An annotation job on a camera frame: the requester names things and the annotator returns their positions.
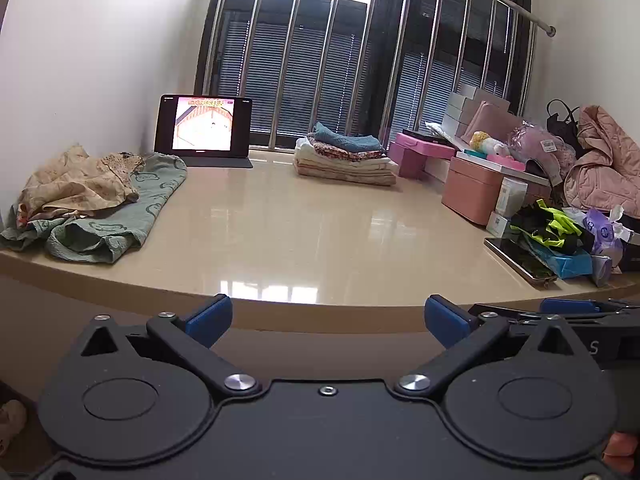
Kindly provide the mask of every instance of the window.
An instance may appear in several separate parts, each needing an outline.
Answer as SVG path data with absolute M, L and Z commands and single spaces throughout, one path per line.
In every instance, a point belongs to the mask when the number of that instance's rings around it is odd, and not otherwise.
M 211 93 L 236 95 L 255 0 L 225 0 Z M 262 0 L 246 80 L 245 95 L 254 101 L 251 143 L 269 143 L 280 66 L 294 0 Z M 461 82 L 479 86 L 488 39 L 491 0 L 472 0 Z M 378 135 L 390 77 L 402 0 L 376 0 L 363 51 L 362 75 L 356 92 L 350 133 Z M 351 105 L 370 0 L 338 0 L 328 45 L 316 120 L 344 133 Z M 391 137 L 412 127 L 426 70 L 435 0 L 411 0 L 405 31 Z M 485 88 L 502 95 L 510 49 L 513 12 L 498 3 Z M 278 110 L 276 147 L 292 148 L 308 132 L 324 36 L 332 0 L 300 0 Z M 452 91 L 465 0 L 443 0 L 423 121 L 440 123 Z

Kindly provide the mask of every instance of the pink quilted coat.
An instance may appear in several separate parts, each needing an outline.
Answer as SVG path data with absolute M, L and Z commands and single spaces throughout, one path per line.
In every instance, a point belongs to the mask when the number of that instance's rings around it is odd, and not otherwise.
M 609 212 L 621 205 L 640 218 L 640 148 L 604 108 L 584 107 L 578 120 L 578 142 L 591 151 L 566 176 L 569 206 Z

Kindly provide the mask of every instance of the metal window bar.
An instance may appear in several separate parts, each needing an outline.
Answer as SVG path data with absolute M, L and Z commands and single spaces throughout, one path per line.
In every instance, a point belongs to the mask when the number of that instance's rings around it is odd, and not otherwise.
M 300 0 L 293 0 L 291 7 L 291 15 L 289 17 L 289 28 L 287 29 L 287 39 L 284 42 L 284 52 L 282 53 L 282 63 L 280 64 L 280 74 L 278 76 L 278 89 L 276 90 L 276 102 L 273 105 L 273 117 L 271 118 L 271 133 L 269 134 L 269 149 L 274 150 L 276 147 L 276 134 L 278 131 L 278 116 L 280 115 L 280 106 L 282 105 L 282 91 L 284 90 L 284 77 L 289 64 L 289 54 L 291 52 L 291 42 L 293 41 L 293 29 L 296 27 L 296 18 L 298 17 L 298 9 L 300 8 Z
M 489 73 L 489 61 L 491 60 L 491 49 L 494 44 L 495 14 L 497 12 L 498 0 L 491 1 L 491 18 L 489 18 L 489 30 L 486 36 L 486 51 L 484 53 L 484 63 L 482 64 L 482 77 L 480 78 L 480 88 L 486 86 L 486 77 Z
M 458 59 L 456 60 L 456 71 L 453 75 L 453 86 L 451 91 L 458 90 L 460 84 L 460 74 L 462 73 L 462 60 L 465 57 L 466 33 L 469 29 L 469 16 L 471 15 L 471 0 L 465 0 L 465 15 L 462 18 L 462 31 L 460 32 L 460 46 L 458 47 Z
M 329 19 L 326 22 L 326 30 L 324 32 L 324 43 L 322 44 L 322 54 L 320 55 L 320 67 L 318 68 L 318 77 L 316 77 L 316 90 L 314 91 L 314 100 L 311 105 L 311 117 L 309 118 L 308 132 L 313 130 L 318 116 L 318 105 L 320 103 L 320 94 L 322 92 L 322 82 L 324 81 L 324 70 L 326 69 L 326 58 L 329 55 L 329 43 L 331 42 L 331 33 L 334 30 L 335 13 L 338 9 L 338 0 L 332 0 L 331 9 L 329 10 Z
M 511 20 L 511 46 L 509 47 L 509 60 L 507 62 L 507 74 L 504 80 L 504 90 L 502 91 L 502 98 L 506 99 L 509 94 L 509 86 L 511 84 L 511 70 L 513 69 L 513 57 L 516 51 L 516 38 L 518 36 L 518 13 L 513 13 L 513 19 Z
M 536 36 L 538 28 L 534 22 L 529 24 L 529 43 L 527 45 L 527 64 L 524 69 L 524 78 L 522 79 L 522 90 L 520 91 L 520 105 L 518 106 L 518 115 L 524 113 L 527 104 L 527 96 L 529 94 L 529 79 L 531 78 L 531 67 L 533 65 L 533 56 L 536 51 Z
M 211 92 L 211 79 L 213 77 L 213 65 L 216 62 L 216 49 L 218 47 L 218 37 L 222 25 L 222 10 L 226 0 L 218 0 L 216 12 L 213 15 L 213 26 L 211 27 L 211 38 L 209 40 L 209 55 L 204 69 L 204 80 L 202 82 L 202 95 L 209 95 Z
M 356 75 L 353 79 L 353 89 L 351 89 L 351 101 L 349 102 L 349 111 L 347 120 L 344 125 L 344 134 L 351 135 L 351 127 L 353 126 L 353 117 L 356 113 L 356 103 L 358 101 L 358 89 L 360 88 L 360 79 L 364 69 L 364 59 L 367 51 L 367 42 L 369 41 L 369 30 L 371 28 L 371 20 L 373 17 L 373 9 L 376 0 L 369 0 L 369 8 L 367 9 L 367 17 L 364 22 L 364 31 L 362 33 L 362 41 L 360 42 L 360 52 L 358 53 L 358 64 L 356 65 Z
M 262 0 L 254 0 L 254 9 L 251 12 L 249 20 L 249 31 L 247 33 L 246 44 L 244 46 L 244 56 L 242 56 L 242 69 L 240 71 L 240 85 L 238 95 L 244 97 L 246 90 L 246 78 L 249 75 L 249 60 L 251 59 L 251 50 L 254 47 L 255 29 L 258 25 L 258 13 Z
M 394 53 L 394 62 L 391 66 L 391 76 L 389 77 L 389 85 L 386 88 L 385 107 L 382 110 L 382 122 L 380 123 L 380 133 L 378 139 L 383 146 L 386 146 L 386 140 L 390 133 L 390 114 L 391 105 L 394 100 L 396 91 L 396 81 L 398 80 L 398 71 L 400 69 L 400 57 L 402 54 L 402 43 L 404 42 L 404 30 L 406 29 L 406 21 L 409 16 L 409 2 L 411 0 L 402 0 L 402 12 L 400 13 L 400 26 L 398 28 L 398 40 L 396 41 L 396 51 Z
M 334 7 L 337 5 L 337 1 L 338 0 L 334 0 L 332 2 L 332 11 L 334 13 L 334 17 L 335 17 Z M 399 65 L 400 65 L 400 60 L 402 56 L 402 45 L 404 43 L 404 32 L 406 29 L 406 22 L 408 19 L 410 1 L 411 0 L 402 1 L 402 11 L 401 11 L 400 24 L 399 24 L 399 30 L 398 30 L 398 38 L 396 41 L 394 60 L 393 60 L 392 70 L 391 70 L 387 92 L 386 92 L 385 107 L 382 113 L 382 123 L 380 125 L 380 132 L 378 135 L 378 138 L 380 139 L 380 141 L 385 145 L 388 140 L 388 135 L 390 133 L 390 127 L 389 127 L 390 114 L 391 114 L 392 104 L 394 102 L 394 93 L 396 90 L 396 83 L 398 81 Z M 205 95 L 210 93 L 212 71 L 213 71 L 215 60 L 216 60 L 215 50 L 217 49 L 220 30 L 222 28 L 222 14 L 223 14 L 223 8 L 225 5 L 225 2 L 226 0 L 218 0 L 218 5 L 216 7 L 216 12 L 214 14 L 214 23 L 212 26 L 211 38 L 209 41 L 209 55 L 207 56 L 205 77 L 204 77 L 204 82 L 202 87 L 202 93 Z M 497 2 L 504 4 L 505 6 L 509 7 L 511 10 L 514 11 L 513 24 L 511 29 L 510 55 L 508 60 L 506 81 L 505 81 L 505 86 L 503 91 L 504 96 L 507 95 L 507 92 L 509 91 L 509 86 L 511 84 L 511 70 L 513 69 L 513 58 L 514 58 L 514 50 L 515 50 L 515 40 L 517 35 L 516 29 L 517 29 L 518 17 L 521 16 L 530 21 L 530 34 L 529 34 L 529 44 L 527 48 L 526 70 L 525 70 L 525 77 L 522 83 L 520 106 L 518 107 L 518 113 L 522 114 L 522 111 L 524 110 L 524 106 L 526 104 L 527 93 L 529 91 L 529 78 L 530 78 L 530 72 L 531 72 L 531 67 L 533 62 L 532 58 L 535 51 L 536 34 L 537 34 L 538 27 L 542 28 L 549 37 L 553 37 L 555 35 L 556 29 L 551 25 L 548 25 L 547 23 L 543 22 L 537 16 L 534 16 L 528 10 L 523 9 L 521 6 L 512 2 L 511 0 L 492 0 L 492 18 L 490 20 L 491 27 L 490 27 L 490 34 L 489 34 L 490 38 L 487 45 L 487 52 L 489 53 L 489 55 L 485 56 L 484 66 L 482 67 L 482 76 L 483 76 L 482 85 L 483 86 L 486 83 L 486 74 L 488 72 L 488 61 L 489 61 L 488 57 L 490 56 L 490 49 L 491 49 L 491 43 L 492 43 L 492 31 L 495 24 L 495 6 Z M 251 59 L 252 39 L 255 36 L 255 27 L 257 25 L 257 17 L 258 17 L 258 12 L 260 10 L 261 3 L 262 3 L 262 0 L 254 1 L 254 8 L 252 10 L 251 21 L 249 24 L 247 45 L 246 45 L 246 50 L 243 56 L 242 72 L 241 72 L 241 79 L 240 79 L 240 95 L 244 93 L 244 90 L 246 87 L 246 78 L 248 75 L 248 67 Z M 351 91 L 350 110 L 349 110 L 347 121 L 346 121 L 347 134 L 350 133 L 352 123 L 353 123 L 354 110 L 355 110 L 356 100 L 358 95 L 358 87 L 360 83 L 360 78 L 362 76 L 362 70 L 364 65 L 364 53 L 366 51 L 366 44 L 367 44 L 374 4 L 375 4 L 375 0 L 370 0 L 369 9 L 367 9 L 365 28 L 364 28 L 364 33 L 362 37 L 362 42 L 360 45 L 360 53 L 358 56 L 356 77 L 354 78 L 354 84 Z M 274 110 L 273 110 L 273 118 L 271 121 L 271 131 L 270 131 L 270 139 L 269 139 L 269 146 L 268 146 L 268 149 L 270 150 L 280 151 L 275 147 L 276 134 L 277 134 L 277 128 L 278 128 L 278 116 L 279 116 L 280 107 L 282 104 L 284 78 L 286 75 L 286 69 L 289 62 L 289 53 L 290 53 L 290 48 L 292 43 L 293 31 L 294 31 L 299 8 L 300 8 L 300 0 L 294 0 L 292 4 L 291 14 L 289 17 L 289 27 L 287 29 L 287 38 L 286 38 L 284 52 L 282 56 L 282 63 L 280 66 L 280 72 L 278 74 L 278 89 L 276 92 L 276 101 L 275 101 Z M 460 47 L 458 49 L 458 58 L 456 60 L 456 70 L 454 73 L 454 86 L 453 86 L 454 91 L 455 89 L 457 89 L 457 86 L 460 82 L 460 74 L 462 72 L 462 60 L 464 55 L 465 43 L 466 43 L 466 32 L 468 29 L 470 8 L 471 8 L 471 0 L 466 0 L 465 17 L 463 20 L 463 30 L 460 38 Z M 436 13 L 434 15 L 434 25 L 433 25 L 432 35 L 431 35 L 430 51 L 428 55 L 428 65 L 427 65 L 425 78 L 422 82 L 418 112 L 416 114 L 416 118 L 414 121 L 415 128 L 419 126 L 419 123 L 422 117 L 424 101 L 426 99 L 426 94 L 427 94 L 427 90 L 430 82 L 429 79 L 430 79 L 431 70 L 429 69 L 430 67 L 433 66 L 433 54 L 434 54 L 435 42 L 437 39 L 437 31 L 440 23 L 441 13 L 442 13 L 442 0 L 436 0 Z M 328 46 L 329 46 L 327 41 L 328 39 L 330 39 L 330 33 L 325 38 L 326 41 L 324 42 L 324 46 L 322 50 L 322 57 L 324 57 L 324 60 L 326 60 L 326 56 L 328 55 Z M 316 84 L 317 88 L 320 88 L 320 89 L 322 88 L 323 75 L 324 74 L 320 73 L 319 71 L 318 81 Z M 314 97 L 314 108 L 315 108 L 316 115 L 318 111 L 318 103 L 316 103 L 316 100 L 318 99 L 319 99 L 319 92 L 318 92 L 318 95 Z
M 378 139 L 380 140 L 380 142 L 382 143 L 383 146 L 386 146 L 387 142 L 388 142 L 388 138 L 389 138 L 389 134 L 390 134 L 390 115 L 391 115 L 391 107 L 394 101 L 394 94 L 396 91 L 396 81 L 398 80 L 398 71 L 399 71 L 399 65 L 400 65 L 400 60 L 402 57 L 402 44 L 404 42 L 404 30 L 406 28 L 406 22 L 407 22 L 407 15 L 408 15 L 408 10 L 409 10 L 409 2 L 411 0 L 403 0 L 402 1 L 402 14 L 401 14 L 401 18 L 400 18 L 400 26 L 399 26 L 399 30 L 398 30 L 398 42 L 396 43 L 396 51 L 394 54 L 394 62 L 392 65 L 392 69 L 391 69 L 391 77 L 389 79 L 389 85 L 387 88 L 387 93 L 386 93 L 386 99 L 385 99 L 385 108 L 383 109 L 383 113 L 382 113 L 382 123 L 380 124 L 380 131 L 378 133 Z M 434 42 L 436 40 L 436 37 L 434 36 L 434 33 L 437 33 L 437 23 L 439 23 L 440 21 L 440 14 L 442 12 L 442 5 L 440 5 L 440 8 L 438 8 L 437 3 L 440 0 L 436 0 L 436 14 L 434 15 L 434 27 L 432 30 L 432 35 L 431 35 L 431 42 L 430 42 L 430 54 L 432 51 L 432 47 L 434 46 Z M 497 2 L 501 2 L 503 4 L 505 4 L 507 7 L 511 8 L 514 10 L 515 15 L 520 15 L 523 18 L 526 18 L 527 20 L 530 21 L 530 34 L 529 34 L 529 46 L 527 49 L 527 62 L 526 62 L 526 70 L 525 70 L 525 77 L 523 80 L 523 84 L 522 84 L 522 92 L 521 92 L 521 97 L 520 97 L 520 106 L 518 107 L 518 114 L 522 114 L 522 111 L 524 110 L 524 105 L 526 102 L 526 98 L 527 98 L 527 92 L 529 90 L 529 77 L 530 77 L 530 72 L 531 72 L 531 66 L 532 66 L 532 58 L 533 58 L 533 54 L 534 54 L 534 50 L 535 50 L 535 43 L 536 43 L 536 34 L 538 31 L 538 27 L 542 28 L 546 34 L 552 38 L 555 34 L 556 34 L 556 29 L 555 27 L 552 27 L 551 25 L 545 23 L 544 21 L 542 21 L 540 18 L 538 18 L 537 16 L 531 14 L 528 10 L 523 9 L 521 6 L 519 6 L 518 4 L 512 2 L 511 0 L 492 0 L 492 17 L 491 17 L 491 23 L 490 23 L 490 33 L 489 33 L 489 38 L 488 38 L 488 44 L 487 44 L 487 52 L 488 54 L 485 55 L 485 60 L 484 60 L 484 66 L 482 67 L 482 82 L 481 82 L 481 86 L 484 86 L 484 84 L 486 83 L 486 74 L 488 73 L 488 65 L 489 65 L 489 56 L 490 56 L 490 52 L 491 52 L 491 43 L 492 43 L 492 39 L 493 39 L 493 29 L 494 29 L 494 24 L 495 24 L 495 11 L 496 11 L 496 4 Z M 463 43 L 463 41 L 465 41 L 466 38 L 461 38 L 461 44 Z M 512 36 L 512 50 L 514 49 L 514 37 Z M 463 54 L 463 48 L 460 48 L 458 50 L 458 59 L 456 60 L 456 68 L 458 68 L 458 66 L 460 65 L 461 70 L 462 70 L 462 54 Z M 510 68 L 513 67 L 513 56 L 511 55 L 510 52 L 510 58 L 511 58 L 511 66 Z M 433 56 L 429 56 L 429 63 L 432 64 L 433 63 Z M 511 72 L 509 70 L 508 72 L 508 78 L 511 78 Z M 429 85 L 429 81 L 428 81 L 428 77 L 425 74 L 425 80 L 424 80 L 424 85 L 422 86 L 422 92 L 420 92 L 420 103 L 418 106 L 418 111 L 416 113 L 416 118 L 414 121 L 414 129 L 417 129 L 417 126 L 419 126 L 420 123 L 420 119 L 422 116 L 422 107 L 424 105 L 424 98 L 426 97 L 426 90 L 428 89 L 428 85 Z
M 438 40 L 438 29 L 440 28 L 441 15 L 442 0 L 436 0 L 435 12 L 433 13 L 433 26 L 431 27 L 431 41 L 429 42 L 429 53 L 427 54 L 427 67 L 424 70 L 424 79 L 422 80 L 420 98 L 418 99 L 418 109 L 415 111 L 414 130 L 418 130 L 420 121 L 422 120 L 422 109 L 424 108 L 424 100 L 427 98 L 427 90 L 429 90 L 429 81 L 431 80 L 433 57 L 436 54 L 436 41 Z

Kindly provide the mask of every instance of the tablet screen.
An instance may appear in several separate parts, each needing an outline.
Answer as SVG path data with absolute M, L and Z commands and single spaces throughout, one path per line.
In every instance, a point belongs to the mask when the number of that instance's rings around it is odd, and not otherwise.
M 178 156 L 249 153 L 252 101 L 244 97 L 163 95 L 156 152 Z
M 174 150 L 231 149 L 233 99 L 180 97 L 175 113 Z

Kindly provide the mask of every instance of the shoe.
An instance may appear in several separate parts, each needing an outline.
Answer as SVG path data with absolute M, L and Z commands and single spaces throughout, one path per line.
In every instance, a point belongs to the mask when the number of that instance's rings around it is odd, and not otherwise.
M 27 423 L 27 409 L 19 400 L 10 400 L 0 408 L 0 456 L 6 453 L 14 437 Z

